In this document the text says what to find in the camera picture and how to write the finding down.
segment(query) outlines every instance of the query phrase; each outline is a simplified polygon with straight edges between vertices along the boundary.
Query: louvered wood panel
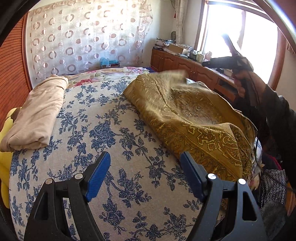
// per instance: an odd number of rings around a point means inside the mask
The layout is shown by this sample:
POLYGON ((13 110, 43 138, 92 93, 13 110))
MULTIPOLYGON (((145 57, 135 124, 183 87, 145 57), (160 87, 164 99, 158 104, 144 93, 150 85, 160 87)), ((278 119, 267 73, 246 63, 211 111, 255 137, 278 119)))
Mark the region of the louvered wood panel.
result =
POLYGON ((25 15, 0 47, 0 130, 6 114, 22 106, 31 90, 24 49, 25 15))

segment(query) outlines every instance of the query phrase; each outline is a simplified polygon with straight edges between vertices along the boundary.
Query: black sleeve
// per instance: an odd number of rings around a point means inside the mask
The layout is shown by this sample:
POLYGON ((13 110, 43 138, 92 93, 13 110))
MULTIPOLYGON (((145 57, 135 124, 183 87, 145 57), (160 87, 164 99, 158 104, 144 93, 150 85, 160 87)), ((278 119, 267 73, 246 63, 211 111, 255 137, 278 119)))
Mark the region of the black sleeve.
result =
POLYGON ((279 147, 283 168, 293 188, 296 188, 296 113, 283 96, 268 85, 260 107, 265 114, 270 133, 279 147))

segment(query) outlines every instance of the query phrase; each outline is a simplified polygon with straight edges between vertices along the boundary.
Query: black and white patterned cloth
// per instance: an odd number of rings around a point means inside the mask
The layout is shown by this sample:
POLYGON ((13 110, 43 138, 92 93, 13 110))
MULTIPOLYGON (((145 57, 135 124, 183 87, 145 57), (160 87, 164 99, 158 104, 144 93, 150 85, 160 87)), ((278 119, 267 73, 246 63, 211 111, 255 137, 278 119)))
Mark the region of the black and white patterned cloth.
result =
POLYGON ((286 173, 285 170, 265 170, 261 178, 260 200, 262 208, 268 201, 285 204, 286 173))

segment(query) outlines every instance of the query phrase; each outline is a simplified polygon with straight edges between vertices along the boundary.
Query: person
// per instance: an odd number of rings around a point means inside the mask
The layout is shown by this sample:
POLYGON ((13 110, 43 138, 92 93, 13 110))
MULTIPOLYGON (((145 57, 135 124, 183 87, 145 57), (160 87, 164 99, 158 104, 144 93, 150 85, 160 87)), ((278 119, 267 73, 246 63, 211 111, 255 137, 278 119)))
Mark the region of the person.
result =
POLYGON ((283 96, 278 96, 254 72, 243 70, 233 77, 238 95, 242 98, 245 97, 246 90, 242 87, 240 80, 246 79, 253 82, 259 99, 257 109, 266 117, 270 134, 278 146, 283 161, 282 167, 292 188, 296 188, 296 113, 290 109, 288 101, 283 96))

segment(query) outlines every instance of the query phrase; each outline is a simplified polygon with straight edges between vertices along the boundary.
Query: wooden cabinet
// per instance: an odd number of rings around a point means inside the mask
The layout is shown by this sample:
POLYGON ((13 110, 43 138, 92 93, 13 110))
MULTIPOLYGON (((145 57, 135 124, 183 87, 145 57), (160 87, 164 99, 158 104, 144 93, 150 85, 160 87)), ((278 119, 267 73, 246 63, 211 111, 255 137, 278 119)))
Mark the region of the wooden cabinet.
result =
POLYGON ((188 78, 205 83, 209 89, 217 92, 230 102, 234 101, 237 94, 232 79, 215 70, 203 67, 200 63, 190 59, 153 49, 150 64, 157 72, 173 69, 186 70, 188 78))

